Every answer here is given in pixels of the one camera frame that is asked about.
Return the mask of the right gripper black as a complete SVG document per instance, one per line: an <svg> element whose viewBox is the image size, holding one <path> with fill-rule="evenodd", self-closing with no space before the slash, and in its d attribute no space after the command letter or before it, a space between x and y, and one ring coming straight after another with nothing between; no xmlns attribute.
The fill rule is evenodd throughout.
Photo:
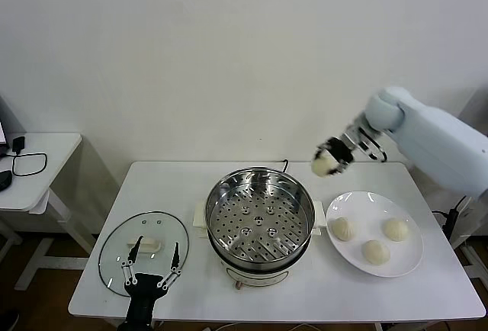
<svg viewBox="0 0 488 331"><path fill-rule="evenodd" d="M329 163L327 175L337 175L343 173L354 161L352 150L348 148L344 142L336 137L330 137L325 142L316 147L314 156L321 156L325 152L329 152L336 161Z"/></svg>

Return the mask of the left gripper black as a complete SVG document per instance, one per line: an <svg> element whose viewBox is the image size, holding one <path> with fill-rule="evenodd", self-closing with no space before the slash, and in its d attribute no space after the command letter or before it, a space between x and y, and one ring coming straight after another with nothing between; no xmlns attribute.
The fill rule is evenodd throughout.
<svg viewBox="0 0 488 331"><path fill-rule="evenodd" d="M175 243L169 272L161 275L136 273L133 266L140 249L143 236L139 236L129 251L125 262L121 263L124 276L124 287L130 295L130 304L125 321L117 327L117 331L153 330L153 309L155 302L165 296L176 279L181 275L179 243Z"/></svg>

